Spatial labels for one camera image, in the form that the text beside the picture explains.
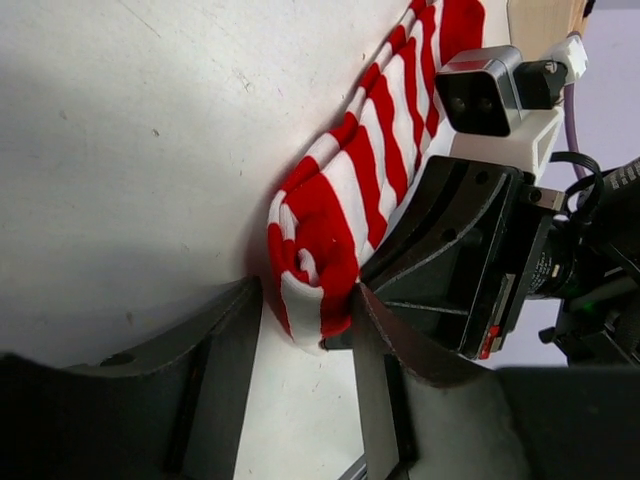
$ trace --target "purple cable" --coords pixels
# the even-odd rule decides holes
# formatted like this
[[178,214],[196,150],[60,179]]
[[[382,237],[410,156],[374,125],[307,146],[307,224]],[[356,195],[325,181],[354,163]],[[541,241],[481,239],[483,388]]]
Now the purple cable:
[[[580,32],[571,32],[568,36],[578,35]],[[578,132],[576,129],[576,110],[575,110],[575,84],[564,87],[564,132],[567,137],[567,146],[570,152],[579,153]],[[576,172],[578,179],[587,176],[587,171],[580,165],[574,165],[573,171]]]

